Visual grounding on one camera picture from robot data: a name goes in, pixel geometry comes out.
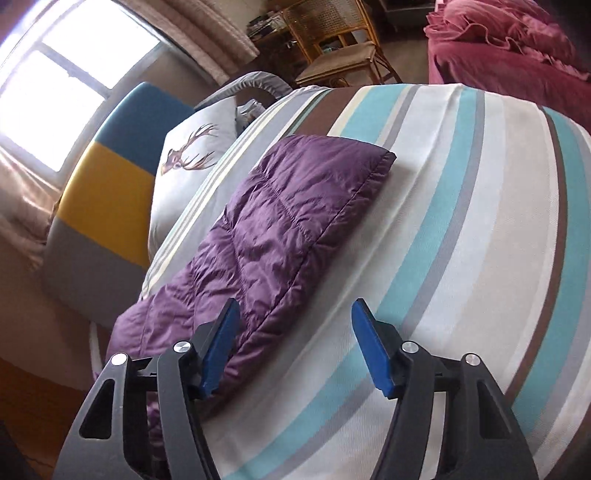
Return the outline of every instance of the blue gripper pad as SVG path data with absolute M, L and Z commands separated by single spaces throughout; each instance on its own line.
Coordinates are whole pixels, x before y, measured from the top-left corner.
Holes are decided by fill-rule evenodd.
M 222 311 L 223 318 L 215 336 L 209 344 L 209 349 L 203 357 L 201 367 L 201 383 L 199 390 L 202 398 L 207 398 L 217 388 L 222 378 L 223 369 L 228 361 L 230 350 L 236 338 L 240 324 L 240 305 L 234 299 L 228 308 Z
M 353 303 L 351 320 L 375 387 L 385 397 L 393 398 L 396 385 L 392 379 L 391 359 L 402 345 L 400 335 L 393 325 L 377 321 L 363 299 Z

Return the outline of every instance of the rattan chair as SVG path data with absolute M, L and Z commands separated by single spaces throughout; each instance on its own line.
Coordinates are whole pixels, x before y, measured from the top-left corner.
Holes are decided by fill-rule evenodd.
M 344 75 L 357 70 L 366 70 L 374 84 L 392 77 L 402 83 L 382 52 L 362 0 L 302 0 L 283 10 L 283 17 L 309 63 L 296 78 L 299 86 L 335 79 L 346 84 Z M 365 30 L 369 41 L 348 44 L 347 34 L 357 30 Z M 342 47 L 325 53 L 322 46 L 337 38 Z M 379 65 L 388 70 L 385 76 Z

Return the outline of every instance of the brown stripe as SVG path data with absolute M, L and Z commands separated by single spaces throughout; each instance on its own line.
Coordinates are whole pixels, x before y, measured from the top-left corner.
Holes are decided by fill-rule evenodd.
M 591 476 L 591 406 L 569 446 L 545 480 L 587 480 Z
M 566 179 L 564 175 L 564 159 L 562 156 L 562 150 L 560 148 L 560 141 L 558 140 L 558 133 L 556 132 L 556 126 L 550 116 L 544 111 L 543 108 L 539 107 L 544 114 L 548 127 L 550 128 L 550 137 L 554 145 L 554 155 L 556 156 L 556 171 L 558 177 L 558 227 L 556 231 L 556 250 L 554 251 L 554 264 L 552 265 L 552 272 L 550 274 L 550 282 L 548 284 L 548 291 L 546 292 L 546 298 L 542 311 L 540 312 L 540 318 L 535 326 L 534 334 L 531 337 L 530 344 L 528 345 L 525 355 L 521 360 L 521 364 L 511 381 L 511 385 L 507 389 L 505 396 L 509 403 L 513 403 L 517 398 L 517 395 L 521 391 L 525 379 L 530 373 L 531 366 L 535 361 L 535 357 L 538 355 L 540 346 L 546 331 L 548 331 L 548 325 L 552 318 L 554 311 L 554 305 L 556 304 L 556 297 L 558 296 L 558 288 L 560 287 L 560 278 L 562 276 L 562 267 L 564 262 L 564 249 L 566 246 L 566 226 L 567 226 L 567 198 L 566 198 Z
M 297 135 L 326 135 L 359 87 L 335 88 L 318 102 L 294 132 Z

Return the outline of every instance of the striped bedsheet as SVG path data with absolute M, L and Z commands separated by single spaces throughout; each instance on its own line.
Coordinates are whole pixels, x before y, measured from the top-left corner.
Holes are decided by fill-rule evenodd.
M 222 478 L 370 477 L 394 402 L 372 385 L 352 333 L 358 297 L 434 355 L 478 353 L 540 476 L 562 478 L 591 425 L 589 134 L 552 110 L 462 85 L 297 90 L 216 165 L 143 295 L 185 265 L 245 172 L 293 133 L 354 138 L 398 158 L 273 360 L 204 425 Z M 425 479 L 444 402 L 437 394 Z

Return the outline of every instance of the white pillow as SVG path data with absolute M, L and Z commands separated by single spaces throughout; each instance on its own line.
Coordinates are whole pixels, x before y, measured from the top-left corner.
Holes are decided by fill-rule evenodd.
M 166 135 L 148 233 L 150 260 L 226 150 L 236 140 L 236 98 L 199 110 Z

